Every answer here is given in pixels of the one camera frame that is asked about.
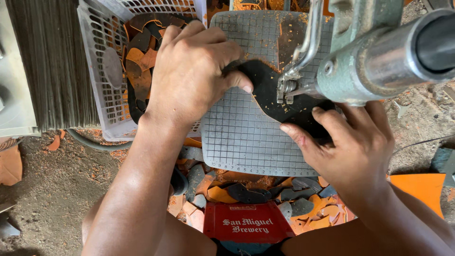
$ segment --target fingernail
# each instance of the fingernail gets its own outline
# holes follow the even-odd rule
[[[288,131],[289,131],[290,128],[289,128],[289,126],[287,126],[287,125],[285,125],[285,124],[282,124],[282,125],[280,125],[280,129],[281,129],[283,132],[288,133]]]
[[[253,87],[251,85],[247,85],[247,86],[243,87],[243,90],[248,92],[248,93],[252,93],[253,92]]]

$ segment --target san miguel brewery logo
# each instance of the san miguel brewery logo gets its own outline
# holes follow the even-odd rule
[[[238,232],[244,232],[244,233],[254,233],[254,232],[264,232],[268,234],[268,229],[261,227],[257,228],[263,225],[273,225],[273,222],[268,219],[268,220],[253,220],[253,219],[242,219],[242,221],[239,220],[223,220],[223,225],[231,225],[232,226],[232,233],[238,233]],[[241,227],[243,225],[254,225],[257,227]]]

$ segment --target gray cutting mat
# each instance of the gray cutting mat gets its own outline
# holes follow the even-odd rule
[[[213,16],[210,26],[220,27],[236,41],[246,58],[268,61],[277,67],[277,39],[280,23],[291,15],[306,29],[306,15],[286,11],[229,11]],[[321,46],[315,59],[301,72],[314,80],[319,62],[330,52],[333,22],[323,22]],[[202,152],[211,167],[277,176],[318,176],[303,160],[292,139],[279,129],[280,123],[263,113],[251,94],[237,87],[201,120]]]

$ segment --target shorts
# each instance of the shorts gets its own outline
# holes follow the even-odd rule
[[[270,246],[267,250],[265,250],[265,252],[260,253],[260,254],[254,254],[254,256],[285,256],[284,253],[281,252],[281,245],[283,245],[283,243],[290,238],[292,238],[292,237],[287,237],[287,238],[283,239],[281,242],[278,242],[278,243]],[[235,253],[229,251],[228,249],[226,249],[220,243],[220,241],[218,239],[216,239],[216,238],[211,238],[211,239],[212,239],[212,241],[214,241],[217,244],[216,256],[238,256],[238,255],[240,255],[240,253],[235,254]],[[247,252],[243,252],[243,255],[250,256],[250,254],[248,254]]]

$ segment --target white plastic basket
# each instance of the white plastic basket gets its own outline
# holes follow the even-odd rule
[[[205,0],[79,0],[77,13],[87,64],[103,137],[107,141],[133,140],[137,125],[129,114],[126,74],[123,74],[121,89],[114,89],[105,75],[103,54],[106,47],[112,47],[120,58],[123,45],[128,45],[123,24],[136,14],[148,12],[189,13],[207,26]],[[194,123],[188,137],[200,136],[199,125],[199,121]]]

